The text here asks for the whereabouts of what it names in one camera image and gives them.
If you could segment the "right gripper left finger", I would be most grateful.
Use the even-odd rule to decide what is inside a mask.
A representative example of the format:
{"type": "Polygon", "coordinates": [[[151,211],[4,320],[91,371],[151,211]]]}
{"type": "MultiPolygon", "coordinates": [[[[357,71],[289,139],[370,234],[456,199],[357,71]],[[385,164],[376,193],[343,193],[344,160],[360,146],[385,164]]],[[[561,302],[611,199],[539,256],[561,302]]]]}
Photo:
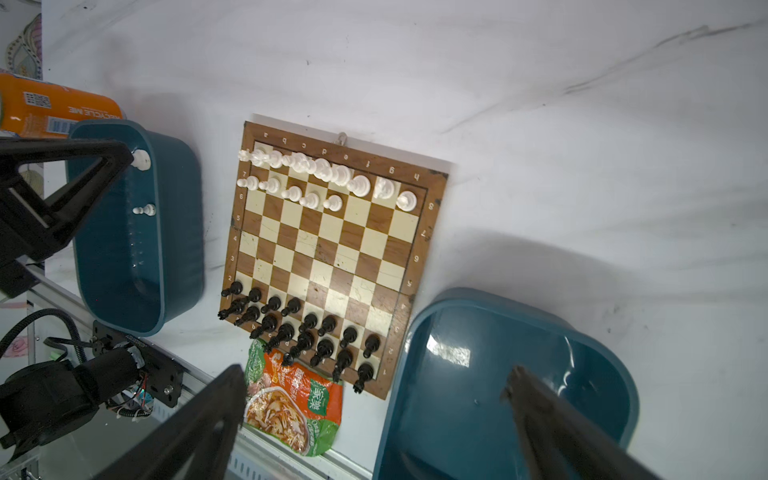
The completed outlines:
{"type": "Polygon", "coordinates": [[[225,369],[98,479],[222,479],[246,407],[244,371],[225,369]]]}

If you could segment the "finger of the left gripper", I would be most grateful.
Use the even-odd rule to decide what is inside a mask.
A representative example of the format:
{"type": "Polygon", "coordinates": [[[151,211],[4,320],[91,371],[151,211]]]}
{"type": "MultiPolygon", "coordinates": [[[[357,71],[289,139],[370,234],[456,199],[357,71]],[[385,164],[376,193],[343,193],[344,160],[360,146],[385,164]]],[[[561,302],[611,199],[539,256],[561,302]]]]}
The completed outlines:
{"type": "Polygon", "coordinates": [[[44,260],[63,249],[90,211],[133,162],[115,140],[1,140],[1,262],[27,256],[44,260]],[[57,190],[38,194],[20,168],[36,163],[73,163],[80,168],[57,190]]]}

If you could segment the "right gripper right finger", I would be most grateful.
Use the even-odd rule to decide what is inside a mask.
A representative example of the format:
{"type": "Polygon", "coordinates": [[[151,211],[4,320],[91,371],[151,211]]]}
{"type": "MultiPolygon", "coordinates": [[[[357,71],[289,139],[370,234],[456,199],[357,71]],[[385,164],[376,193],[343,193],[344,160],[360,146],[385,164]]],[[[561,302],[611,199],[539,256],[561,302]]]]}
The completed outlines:
{"type": "Polygon", "coordinates": [[[509,373],[501,398],[511,405],[531,478],[657,477],[524,367],[509,373]]]}

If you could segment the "white pawn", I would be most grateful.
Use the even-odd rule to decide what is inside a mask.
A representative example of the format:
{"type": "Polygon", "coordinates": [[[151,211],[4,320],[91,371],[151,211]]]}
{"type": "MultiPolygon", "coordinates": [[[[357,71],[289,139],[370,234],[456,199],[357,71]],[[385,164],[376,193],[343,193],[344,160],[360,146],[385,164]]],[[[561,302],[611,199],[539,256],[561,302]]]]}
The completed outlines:
{"type": "Polygon", "coordinates": [[[255,176],[248,176],[246,178],[239,178],[236,181],[236,185],[240,188],[247,188],[250,191],[257,190],[259,188],[259,179],[255,176]]]}
{"type": "Polygon", "coordinates": [[[323,202],[323,207],[331,212],[338,212],[343,207],[343,200],[338,195],[331,195],[323,202]]]}
{"type": "Polygon", "coordinates": [[[299,204],[305,208],[316,209],[320,205],[320,197],[315,192],[309,192],[299,200],[299,204]]]}
{"type": "Polygon", "coordinates": [[[270,194],[278,194],[282,190],[282,184],[278,178],[269,178],[266,181],[261,181],[258,188],[270,194]]]}
{"type": "Polygon", "coordinates": [[[139,171],[148,171],[151,168],[151,158],[149,153],[143,149],[135,149],[132,152],[133,161],[131,166],[139,171]]]}
{"type": "Polygon", "coordinates": [[[303,197],[303,190],[298,186],[291,186],[287,190],[283,191],[281,196],[291,202],[299,202],[303,197]]]}

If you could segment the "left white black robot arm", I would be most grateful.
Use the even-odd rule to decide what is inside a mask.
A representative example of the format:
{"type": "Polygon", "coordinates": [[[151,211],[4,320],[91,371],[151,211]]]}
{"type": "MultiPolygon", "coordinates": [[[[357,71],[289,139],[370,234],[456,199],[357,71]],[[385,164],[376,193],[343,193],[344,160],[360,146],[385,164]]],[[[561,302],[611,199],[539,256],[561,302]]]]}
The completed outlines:
{"type": "MultiPolygon", "coordinates": [[[[112,184],[132,163],[131,151],[119,141],[4,138],[1,141],[1,292],[17,297],[39,283],[25,265],[41,261],[72,240],[80,225],[112,184]],[[19,169],[31,163],[92,159],[92,164],[44,199],[22,178],[19,169]]],[[[45,308],[22,319],[1,340],[8,351],[13,341],[36,320],[60,319],[69,335],[46,343],[66,353],[32,364],[12,374],[1,385],[1,418],[8,431],[4,449],[14,451],[1,469],[3,477],[18,472],[27,478],[27,463],[38,447],[86,425],[103,404],[122,409],[116,396],[132,385],[134,398],[176,406],[183,381],[181,365],[158,349],[101,324],[92,341],[81,339],[73,318],[45,308]]]]}

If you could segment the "black chess piece rows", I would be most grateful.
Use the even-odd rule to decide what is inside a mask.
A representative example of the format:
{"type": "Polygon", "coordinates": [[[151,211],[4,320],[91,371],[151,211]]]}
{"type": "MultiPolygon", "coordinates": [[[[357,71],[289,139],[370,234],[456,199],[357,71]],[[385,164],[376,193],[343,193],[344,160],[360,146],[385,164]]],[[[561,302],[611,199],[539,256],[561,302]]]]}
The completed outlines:
{"type": "Polygon", "coordinates": [[[268,353],[283,367],[301,365],[337,384],[352,385],[358,394],[388,395],[397,353],[379,328],[371,330],[245,277],[225,282],[218,315],[270,344],[268,353]]]}

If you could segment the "wooden chess board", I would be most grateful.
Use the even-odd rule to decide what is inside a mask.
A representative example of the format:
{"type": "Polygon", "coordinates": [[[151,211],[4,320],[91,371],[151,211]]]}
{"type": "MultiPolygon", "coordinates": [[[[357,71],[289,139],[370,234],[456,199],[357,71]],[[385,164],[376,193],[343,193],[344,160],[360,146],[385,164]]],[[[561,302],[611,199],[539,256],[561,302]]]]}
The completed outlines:
{"type": "Polygon", "coordinates": [[[447,186],[445,172],[297,133],[246,123],[241,150],[303,153],[395,183],[395,197],[360,198],[346,188],[238,160],[237,180],[278,178],[284,188],[343,200],[338,212],[309,209],[263,190],[235,187],[222,290],[229,278],[254,279],[341,318],[379,328],[402,352],[407,325],[447,186]]]}

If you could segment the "white chess piece row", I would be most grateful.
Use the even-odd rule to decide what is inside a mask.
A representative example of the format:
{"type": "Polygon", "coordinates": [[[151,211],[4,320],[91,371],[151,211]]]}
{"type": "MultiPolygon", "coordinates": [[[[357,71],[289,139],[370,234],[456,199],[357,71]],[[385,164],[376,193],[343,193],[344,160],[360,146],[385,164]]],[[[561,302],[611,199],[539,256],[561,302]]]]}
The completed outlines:
{"type": "MultiPolygon", "coordinates": [[[[360,198],[370,192],[373,192],[373,200],[390,200],[395,197],[395,183],[393,180],[378,177],[374,183],[374,188],[371,188],[372,183],[367,177],[354,175],[349,167],[341,164],[331,164],[324,158],[313,159],[299,152],[283,155],[277,150],[266,152],[260,148],[254,148],[253,151],[242,149],[238,152],[238,160],[251,163],[255,167],[277,169],[281,166],[286,166],[294,173],[306,173],[310,177],[314,176],[316,179],[329,185],[344,187],[351,194],[360,198]]],[[[273,195],[281,196],[281,193],[288,188],[282,186],[281,192],[273,195]]]]}

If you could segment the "orange soda can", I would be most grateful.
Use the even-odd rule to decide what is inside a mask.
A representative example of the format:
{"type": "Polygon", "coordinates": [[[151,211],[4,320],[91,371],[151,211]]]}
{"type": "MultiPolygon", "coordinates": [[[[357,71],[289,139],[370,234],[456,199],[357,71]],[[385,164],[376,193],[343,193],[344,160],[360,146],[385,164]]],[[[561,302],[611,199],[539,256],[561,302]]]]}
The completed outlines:
{"type": "Polygon", "coordinates": [[[1,72],[1,136],[66,138],[84,120],[123,119],[105,96],[1,72]]]}

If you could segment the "white pawns in bin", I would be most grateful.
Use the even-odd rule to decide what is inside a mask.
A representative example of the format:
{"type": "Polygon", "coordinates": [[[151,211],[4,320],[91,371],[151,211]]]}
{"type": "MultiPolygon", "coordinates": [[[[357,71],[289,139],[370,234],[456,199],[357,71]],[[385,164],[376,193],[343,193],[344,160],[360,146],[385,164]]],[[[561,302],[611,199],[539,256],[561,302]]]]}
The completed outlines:
{"type": "Polygon", "coordinates": [[[156,207],[154,204],[146,204],[143,207],[134,207],[132,209],[132,213],[134,215],[145,215],[145,216],[153,217],[156,215],[156,207]]]}

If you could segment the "instant noodle snack packet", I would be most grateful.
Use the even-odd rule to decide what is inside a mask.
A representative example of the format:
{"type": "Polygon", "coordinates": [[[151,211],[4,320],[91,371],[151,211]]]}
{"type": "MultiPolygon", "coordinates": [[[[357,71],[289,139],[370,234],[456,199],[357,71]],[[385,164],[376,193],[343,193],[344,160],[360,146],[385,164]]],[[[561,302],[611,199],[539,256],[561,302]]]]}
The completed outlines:
{"type": "Polygon", "coordinates": [[[278,350],[251,342],[245,368],[244,422],[302,456],[330,450],[342,420],[343,387],[295,363],[284,366],[278,350]]]}

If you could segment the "left teal plastic bin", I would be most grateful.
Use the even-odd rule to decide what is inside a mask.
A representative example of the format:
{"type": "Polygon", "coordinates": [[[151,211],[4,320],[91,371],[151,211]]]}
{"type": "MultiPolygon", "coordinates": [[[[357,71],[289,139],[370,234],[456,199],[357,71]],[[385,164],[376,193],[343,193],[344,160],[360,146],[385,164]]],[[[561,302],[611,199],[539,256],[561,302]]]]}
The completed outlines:
{"type": "Polygon", "coordinates": [[[183,141],[129,120],[76,124],[72,139],[117,140],[146,150],[151,168],[126,168],[74,238],[80,295],[102,323],[152,336],[191,309],[204,287],[200,163],[183,141]],[[134,215],[154,204],[156,215],[134,215]]]}

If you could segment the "teal plastic bin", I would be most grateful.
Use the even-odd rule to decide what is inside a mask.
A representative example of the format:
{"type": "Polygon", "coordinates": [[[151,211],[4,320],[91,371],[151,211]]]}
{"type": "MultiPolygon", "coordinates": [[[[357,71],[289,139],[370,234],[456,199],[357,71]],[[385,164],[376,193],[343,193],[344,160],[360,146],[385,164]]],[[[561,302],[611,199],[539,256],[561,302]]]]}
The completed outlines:
{"type": "Polygon", "coordinates": [[[612,351],[554,314],[453,288],[407,332],[374,477],[526,478],[513,413],[501,398],[518,365],[620,446],[629,445],[639,394],[612,351]]]}
{"type": "Polygon", "coordinates": [[[183,141],[129,120],[76,124],[72,139],[117,140],[146,150],[151,168],[126,168],[74,238],[80,295],[102,323],[152,336],[191,309],[204,287],[200,163],[183,141]],[[154,204],[156,215],[134,215],[154,204]]]}

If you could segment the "right teal plastic bin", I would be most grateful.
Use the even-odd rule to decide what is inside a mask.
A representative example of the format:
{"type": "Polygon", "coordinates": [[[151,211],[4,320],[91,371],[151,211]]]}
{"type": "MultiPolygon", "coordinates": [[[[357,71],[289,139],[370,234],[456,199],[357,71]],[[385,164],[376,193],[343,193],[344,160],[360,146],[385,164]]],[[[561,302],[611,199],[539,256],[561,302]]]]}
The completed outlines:
{"type": "Polygon", "coordinates": [[[526,478],[513,413],[501,398],[518,365],[620,446],[629,445],[639,394],[612,351],[554,314],[453,288],[407,332],[374,477],[526,478]]]}

